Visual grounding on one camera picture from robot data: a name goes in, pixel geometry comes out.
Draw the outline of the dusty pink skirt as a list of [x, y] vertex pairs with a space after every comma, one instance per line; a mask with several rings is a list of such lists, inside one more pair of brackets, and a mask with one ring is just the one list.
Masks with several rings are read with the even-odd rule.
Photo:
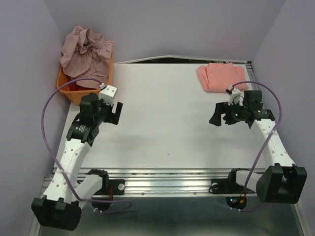
[[87, 78], [76, 84], [89, 89], [98, 89], [98, 83], [92, 79], [97, 79], [104, 84], [108, 83], [113, 46], [114, 42], [106, 40], [102, 34], [76, 26], [67, 35], [62, 47], [63, 73], [73, 80]]

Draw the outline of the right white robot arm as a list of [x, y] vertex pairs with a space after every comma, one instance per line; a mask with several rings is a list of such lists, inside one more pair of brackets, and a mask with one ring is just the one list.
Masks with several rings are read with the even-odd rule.
[[271, 110], [264, 109], [259, 90], [240, 92], [234, 87], [226, 91], [227, 102], [217, 103], [209, 123], [221, 126], [245, 122], [262, 149], [266, 170], [255, 173], [252, 169], [236, 168], [226, 179], [213, 179], [209, 191], [213, 194], [239, 194], [227, 204], [232, 208], [246, 206], [246, 194], [255, 193], [262, 203], [295, 204], [299, 201], [307, 178], [304, 167], [298, 167], [286, 152], [277, 133], [275, 117]]

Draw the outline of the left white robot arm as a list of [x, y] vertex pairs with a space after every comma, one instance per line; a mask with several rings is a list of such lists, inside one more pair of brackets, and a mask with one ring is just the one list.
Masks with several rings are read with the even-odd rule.
[[99, 133], [99, 126], [119, 123], [122, 103], [117, 103], [116, 111], [112, 111], [116, 92], [110, 88], [82, 97], [54, 177], [42, 197], [34, 198], [31, 204], [41, 226], [73, 231], [81, 219], [82, 208], [93, 194], [109, 190], [108, 173], [98, 169], [90, 170], [77, 188], [74, 185], [83, 160]]

